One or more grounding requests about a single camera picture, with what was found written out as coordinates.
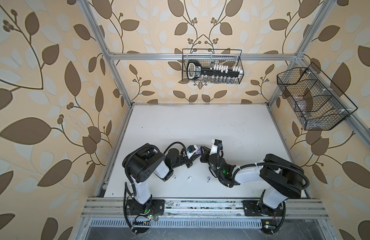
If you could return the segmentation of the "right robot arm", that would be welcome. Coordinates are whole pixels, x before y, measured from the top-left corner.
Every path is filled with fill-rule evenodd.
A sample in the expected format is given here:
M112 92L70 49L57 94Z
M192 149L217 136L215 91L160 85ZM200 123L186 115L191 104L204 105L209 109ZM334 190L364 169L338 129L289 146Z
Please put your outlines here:
M288 199L299 199L302 191L310 185L301 167L274 154L267 154L261 162L237 167L229 165L223 158L222 144L211 149L202 146L200 153L200 161L208 164L212 175L225 187L257 181L269 184L258 203L261 209L274 210Z

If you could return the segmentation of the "aluminium rail front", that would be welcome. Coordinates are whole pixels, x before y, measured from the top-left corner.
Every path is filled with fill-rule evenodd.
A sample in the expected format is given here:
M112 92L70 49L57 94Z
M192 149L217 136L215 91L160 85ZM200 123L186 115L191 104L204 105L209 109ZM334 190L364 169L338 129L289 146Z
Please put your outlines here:
M165 210L158 220L222 220L222 219L265 219L265 217L246 217L242 202L258 199L190 199L166 198ZM123 200L121 198L89 198L84 206L82 217L120 217L124 218ZM320 200L287 200L287 220L327 220L328 213Z

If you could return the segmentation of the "black tool with white bits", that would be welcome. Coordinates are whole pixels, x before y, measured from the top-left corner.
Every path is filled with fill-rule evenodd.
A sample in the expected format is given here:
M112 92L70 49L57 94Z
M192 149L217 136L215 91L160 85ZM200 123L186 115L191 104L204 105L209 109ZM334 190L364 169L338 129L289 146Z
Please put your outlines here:
M189 80L217 80L222 78L239 80L244 76L244 71L240 66L229 66L216 64L215 61L203 66L197 60L188 61L185 73Z

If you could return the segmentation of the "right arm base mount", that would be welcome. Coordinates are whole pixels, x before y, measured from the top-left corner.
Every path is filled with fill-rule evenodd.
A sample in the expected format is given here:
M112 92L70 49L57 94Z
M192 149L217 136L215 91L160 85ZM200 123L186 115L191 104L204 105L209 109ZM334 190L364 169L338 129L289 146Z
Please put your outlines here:
M246 217L265 217L261 220L261 231L265 235L279 232L286 218L286 203L283 201L276 209L272 209L260 201L246 200L242 202Z

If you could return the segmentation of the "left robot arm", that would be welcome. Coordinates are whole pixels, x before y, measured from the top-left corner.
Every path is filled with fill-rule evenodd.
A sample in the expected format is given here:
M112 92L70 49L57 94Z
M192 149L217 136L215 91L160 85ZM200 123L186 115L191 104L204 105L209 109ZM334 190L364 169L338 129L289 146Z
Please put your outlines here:
M151 201L148 179L156 175L162 181L169 180L174 169L186 166L192 167L193 162L200 156L196 145L185 146L182 142L170 144L163 152L155 145L145 144L133 151L123 160L123 168L133 191L126 187L126 192L140 205Z

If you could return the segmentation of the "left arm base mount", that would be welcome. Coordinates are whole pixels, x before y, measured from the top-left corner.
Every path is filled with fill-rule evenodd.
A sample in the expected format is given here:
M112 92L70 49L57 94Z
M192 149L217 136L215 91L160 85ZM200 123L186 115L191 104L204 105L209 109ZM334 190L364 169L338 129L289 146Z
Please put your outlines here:
M157 221L165 210L165 200L149 199L145 204L136 200L125 200L123 203L123 214L125 222L133 234L144 233L151 227L152 221Z

